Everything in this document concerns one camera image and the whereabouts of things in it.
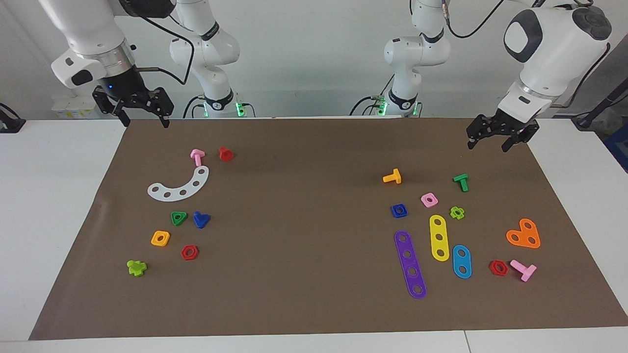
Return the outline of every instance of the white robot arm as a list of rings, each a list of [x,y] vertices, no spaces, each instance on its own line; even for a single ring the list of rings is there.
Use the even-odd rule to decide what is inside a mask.
[[[610,51],[612,28],[601,9],[579,1],[553,8],[540,8],[543,0],[513,1],[535,6],[515,16],[504,35],[506,51],[523,63],[523,70],[495,116],[479,115],[467,128],[470,149],[496,134],[509,137],[502,145],[504,152],[527,143],[538,130],[534,118]]]
[[[385,93],[386,114],[411,114],[421,84],[418,66],[435,66],[447,61],[451,52],[445,34],[441,0],[414,0],[412,24],[419,36],[388,41],[384,58],[394,69],[394,82]]]
[[[218,67],[234,63],[240,57],[240,47],[234,37],[225,32],[214,19],[207,0],[177,0],[176,11],[181,25],[194,32],[195,45],[192,73],[198,78],[205,96],[205,111],[225,116],[236,111],[231,104],[235,93],[227,74]],[[179,39],[170,43],[170,56],[177,64],[188,64],[190,45]]]
[[[141,108],[168,127],[174,105],[163,88],[148,90],[144,85],[107,0],[40,0],[40,4],[70,46],[51,65],[62,83],[76,88],[97,80],[92,95],[104,114],[113,114],[128,126],[123,108]],[[120,0],[120,5],[131,16],[144,18],[164,18],[174,8],[170,0]]]

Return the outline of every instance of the white table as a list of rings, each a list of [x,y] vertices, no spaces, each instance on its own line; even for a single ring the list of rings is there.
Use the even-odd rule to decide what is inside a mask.
[[[593,133],[539,123],[530,148],[626,311],[628,175]],[[25,342],[123,132],[30,121],[0,135],[0,352],[628,352],[628,327]]]

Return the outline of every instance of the red nut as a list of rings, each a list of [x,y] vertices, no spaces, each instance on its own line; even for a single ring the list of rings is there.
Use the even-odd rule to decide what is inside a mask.
[[[508,266],[501,260],[493,260],[490,262],[490,271],[496,276],[505,276],[508,273]]]
[[[196,245],[186,245],[181,250],[181,257],[185,260],[194,260],[198,256],[198,248]]]
[[[228,162],[228,161],[233,159],[234,153],[231,152],[231,150],[229,148],[221,147],[221,148],[218,149],[218,157],[223,162]]]

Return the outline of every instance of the plastic toy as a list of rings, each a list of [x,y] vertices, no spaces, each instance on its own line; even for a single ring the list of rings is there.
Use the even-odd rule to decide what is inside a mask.
[[[194,216],[192,218],[194,218],[194,223],[197,227],[199,229],[203,229],[209,223],[209,220],[212,219],[212,216],[196,211],[194,212]]]
[[[535,265],[530,265],[530,267],[523,266],[519,261],[512,260],[511,266],[517,271],[521,272],[521,280],[527,282],[530,279],[530,276],[536,271]]]
[[[181,257],[185,261],[194,260],[198,256],[198,248],[196,245],[186,245],[181,250]]]
[[[459,176],[456,176],[453,181],[460,183],[460,188],[462,188],[462,192],[467,192],[469,191],[469,186],[467,185],[467,179],[469,178],[468,175],[466,174],[460,174]]]
[[[151,244],[154,246],[166,246],[170,240],[170,233],[166,231],[156,231],[151,239]]]
[[[506,263],[501,260],[493,260],[489,265],[490,271],[493,272],[494,275],[503,277],[508,274],[508,266]]]
[[[394,235],[394,242],[397,246],[397,253],[399,254],[403,275],[406,278],[408,293],[415,299],[421,299],[427,295],[428,289],[425,286],[425,281],[421,274],[419,261],[414,253],[412,238],[410,238],[410,234],[407,232],[399,231]]]
[[[384,176],[382,178],[384,183],[396,182],[397,184],[401,184],[401,174],[397,168],[392,170],[392,174]]]
[[[439,261],[449,259],[449,241],[447,240],[447,223],[440,215],[430,217],[430,242],[432,256]]]
[[[234,159],[234,153],[231,152],[229,148],[221,147],[218,149],[218,157],[220,158],[221,161],[228,162]]]
[[[402,218],[408,215],[408,210],[404,204],[394,205],[391,207],[392,215],[395,218]]]
[[[451,215],[452,218],[455,218],[457,220],[461,220],[465,217],[465,211],[463,209],[461,209],[460,207],[454,206],[452,207],[452,209],[450,210],[451,213],[449,213]]]
[[[430,208],[438,204],[438,199],[434,196],[433,193],[430,192],[421,196],[421,202],[423,202],[423,205],[425,205],[425,207]]]
[[[187,212],[174,211],[170,214],[170,220],[172,221],[172,224],[177,227],[181,225],[181,223],[183,223],[183,221],[186,219],[188,219]]]
[[[126,267],[129,268],[129,274],[132,274],[135,277],[140,277],[144,274],[144,271],[148,268],[148,266],[142,261],[133,261],[129,260],[126,263]]]
[[[185,200],[197,193],[209,177],[209,168],[198,166],[194,169],[192,179],[182,187],[167,188],[162,183],[154,183],[148,187],[148,195],[157,201],[174,202]]]
[[[519,221],[520,231],[511,230],[506,232],[506,239],[512,245],[531,247],[538,249],[541,246],[541,238],[536,224],[533,221],[523,218]]]
[[[471,252],[464,245],[453,247],[453,272],[463,280],[471,277]]]
[[[205,156],[205,152],[201,151],[200,149],[193,149],[192,152],[190,153],[190,158],[194,160],[194,163],[196,163],[197,167],[203,165],[200,159],[203,158],[204,156]]]

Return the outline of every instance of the purple strip with holes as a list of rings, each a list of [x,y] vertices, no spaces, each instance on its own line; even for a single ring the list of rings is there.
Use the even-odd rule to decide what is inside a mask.
[[[428,293],[428,289],[423,281],[419,261],[414,253],[412,238],[407,232],[399,231],[394,235],[394,242],[397,245],[403,275],[406,277],[408,293],[415,299],[421,299]]]

